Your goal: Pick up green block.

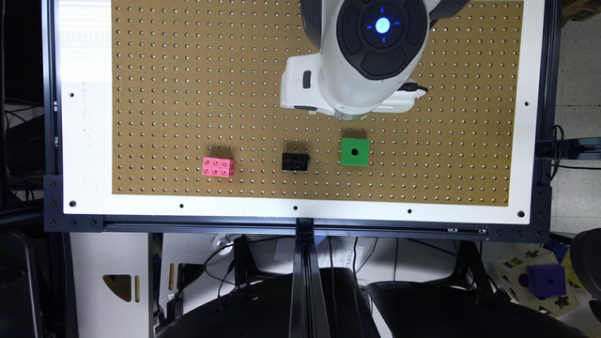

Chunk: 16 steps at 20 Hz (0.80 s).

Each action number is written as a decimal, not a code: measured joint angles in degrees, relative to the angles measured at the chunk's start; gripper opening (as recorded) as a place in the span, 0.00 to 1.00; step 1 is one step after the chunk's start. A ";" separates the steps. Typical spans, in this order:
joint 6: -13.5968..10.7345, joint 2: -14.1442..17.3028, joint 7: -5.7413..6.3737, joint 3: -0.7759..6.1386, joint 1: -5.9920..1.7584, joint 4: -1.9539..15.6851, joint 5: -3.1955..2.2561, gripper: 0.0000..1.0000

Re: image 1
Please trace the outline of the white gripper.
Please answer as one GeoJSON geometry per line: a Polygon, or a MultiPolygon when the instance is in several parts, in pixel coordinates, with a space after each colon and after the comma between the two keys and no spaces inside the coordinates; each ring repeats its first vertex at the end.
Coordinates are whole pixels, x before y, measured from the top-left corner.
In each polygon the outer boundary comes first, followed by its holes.
{"type": "Polygon", "coordinates": [[[427,89],[409,78],[419,63],[383,80],[359,73],[339,52],[291,56],[282,74],[280,106],[324,115],[404,113],[427,89]]]}

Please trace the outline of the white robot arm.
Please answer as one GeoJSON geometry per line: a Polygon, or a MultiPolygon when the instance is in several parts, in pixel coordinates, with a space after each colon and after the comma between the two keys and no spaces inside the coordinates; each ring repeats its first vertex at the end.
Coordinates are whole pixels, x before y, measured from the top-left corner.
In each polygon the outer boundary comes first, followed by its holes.
{"type": "Polygon", "coordinates": [[[440,19],[469,0],[301,0],[316,53],[287,59],[280,105],[344,120],[409,111],[427,88],[411,79],[440,19]]]}

